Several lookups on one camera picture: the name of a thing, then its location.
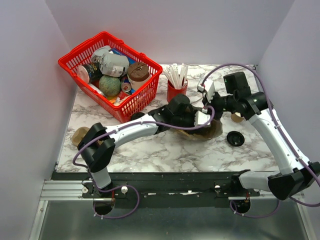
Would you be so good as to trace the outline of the brown paper takeout bag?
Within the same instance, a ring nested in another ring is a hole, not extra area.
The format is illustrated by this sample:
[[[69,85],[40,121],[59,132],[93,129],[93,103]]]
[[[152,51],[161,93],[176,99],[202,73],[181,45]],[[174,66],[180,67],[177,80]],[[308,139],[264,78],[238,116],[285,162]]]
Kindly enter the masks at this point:
[[[191,112],[196,113],[198,110],[201,110],[200,107],[195,107],[189,105],[186,107],[184,113]],[[175,126],[175,117],[173,117],[172,124]],[[204,127],[197,130],[177,130],[185,139],[193,141],[207,141],[213,138],[219,137],[223,133],[223,124],[220,120],[213,119],[210,123],[210,126]]]

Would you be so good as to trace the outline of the black plastic cup lid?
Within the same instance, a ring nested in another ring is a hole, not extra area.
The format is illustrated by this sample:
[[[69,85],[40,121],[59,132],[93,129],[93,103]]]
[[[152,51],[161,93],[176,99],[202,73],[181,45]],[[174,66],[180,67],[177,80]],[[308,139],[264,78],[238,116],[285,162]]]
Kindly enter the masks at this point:
[[[131,116],[130,120],[131,121],[137,120],[137,119],[143,117],[144,115],[145,115],[145,113],[143,113],[143,112],[136,112]]]

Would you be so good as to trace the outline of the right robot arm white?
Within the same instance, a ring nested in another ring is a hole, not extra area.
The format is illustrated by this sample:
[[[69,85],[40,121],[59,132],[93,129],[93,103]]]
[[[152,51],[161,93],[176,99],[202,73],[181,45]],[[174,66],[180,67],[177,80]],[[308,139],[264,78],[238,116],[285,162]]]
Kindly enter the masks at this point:
[[[204,106],[212,106],[214,118],[219,120],[224,112],[240,113],[261,135],[276,160],[278,171],[258,172],[245,170],[230,183],[230,191],[241,196],[248,189],[271,192],[284,201],[308,188],[320,175],[319,162],[311,162],[282,126],[276,110],[263,92],[252,93],[244,72],[228,74],[223,78],[226,92],[221,96],[215,86],[205,88]]]

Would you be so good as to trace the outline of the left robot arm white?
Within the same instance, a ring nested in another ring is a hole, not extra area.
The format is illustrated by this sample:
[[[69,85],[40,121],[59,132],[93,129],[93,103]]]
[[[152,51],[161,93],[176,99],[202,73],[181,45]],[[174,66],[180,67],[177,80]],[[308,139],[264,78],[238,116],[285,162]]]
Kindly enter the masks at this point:
[[[112,180],[107,166],[116,148],[138,138],[162,133],[172,126],[193,129],[200,111],[201,108],[193,106],[187,96],[178,94],[162,107],[146,114],[133,114],[127,123],[108,127],[94,124],[77,146],[95,182],[93,191],[101,198],[110,194]]]

